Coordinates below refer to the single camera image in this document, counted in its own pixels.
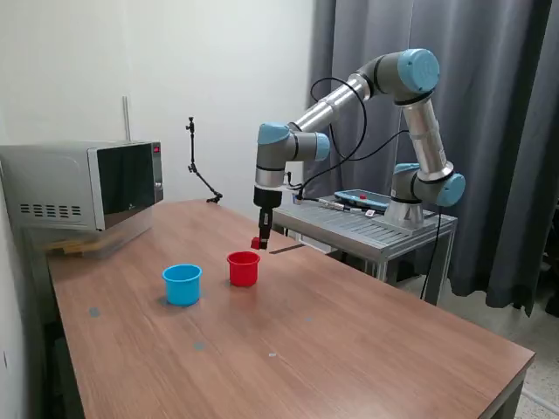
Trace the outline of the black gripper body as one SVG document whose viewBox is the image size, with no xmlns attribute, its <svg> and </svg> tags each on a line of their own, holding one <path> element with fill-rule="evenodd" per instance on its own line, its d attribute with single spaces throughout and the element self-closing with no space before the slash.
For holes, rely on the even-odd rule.
<svg viewBox="0 0 559 419">
<path fill-rule="evenodd" d="M 254 187 L 253 203 L 261 209 L 272 210 L 282 203 L 282 191 L 276 189 L 263 189 Z"/>
</svg>

